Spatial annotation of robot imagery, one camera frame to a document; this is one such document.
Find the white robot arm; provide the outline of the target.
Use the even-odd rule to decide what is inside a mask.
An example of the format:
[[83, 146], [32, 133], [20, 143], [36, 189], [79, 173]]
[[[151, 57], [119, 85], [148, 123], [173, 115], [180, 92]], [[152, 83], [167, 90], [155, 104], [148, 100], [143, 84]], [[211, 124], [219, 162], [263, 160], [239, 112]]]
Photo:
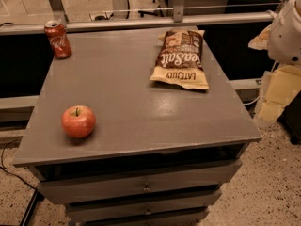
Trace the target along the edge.
[[252, 39], [248, 47], [266, 50], [279, 63], [301, 64], [301, 0], [289, 0], [273, 22]]

